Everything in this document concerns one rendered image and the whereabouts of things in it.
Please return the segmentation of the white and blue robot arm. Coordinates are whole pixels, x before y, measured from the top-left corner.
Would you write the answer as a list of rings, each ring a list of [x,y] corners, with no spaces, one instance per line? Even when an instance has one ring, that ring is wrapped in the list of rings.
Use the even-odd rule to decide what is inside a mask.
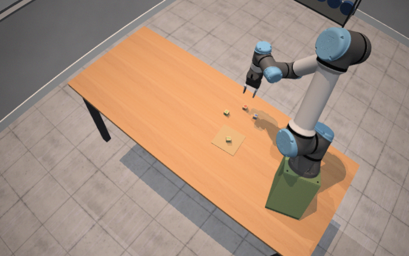
[[[334,132],[318,119],[339,76],[346,73],[349,66],[363,63],[370,56],[372,46],[365,37],[356,31],[330,27],[318,36],[315,55],[291,63],[276,62],[270,43],[256,44],[252,63],[262,70],[269,83],[282,78],[300,79],[314,73],[295,119],[289,120],[287,127],[276,135],[279,152],[290,157],[289,167],[301,177],[315,178],[319,173]]]

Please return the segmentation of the tan flat mat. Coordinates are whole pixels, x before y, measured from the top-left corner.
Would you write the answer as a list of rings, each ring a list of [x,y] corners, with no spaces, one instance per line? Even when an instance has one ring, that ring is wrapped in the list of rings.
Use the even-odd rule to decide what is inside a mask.
[[[231,142],[226,142],[227,136],[231,136]],[[246,136],[224,124],[211,143],[233,156],[245,138]]]

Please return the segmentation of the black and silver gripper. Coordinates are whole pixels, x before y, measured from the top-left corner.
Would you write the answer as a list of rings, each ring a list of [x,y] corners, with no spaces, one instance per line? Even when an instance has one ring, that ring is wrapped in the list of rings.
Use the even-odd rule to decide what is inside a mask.
[[[251,61],[251,66],[250,66],[250,70],[247,72],[247,79],[246,79],[246,83],[244,84],[244,90],[243,90],[243,94],[246,91],[247,85],[255,88],[255,92],[253,94],[253,98],[255,97],[256,92],[258,91],[260,85],[261,85],[261,80],[263,78],[263,73],[261,71],[261,69],[259,67],[256,67],[255,65],[253,65],[252,61]]]

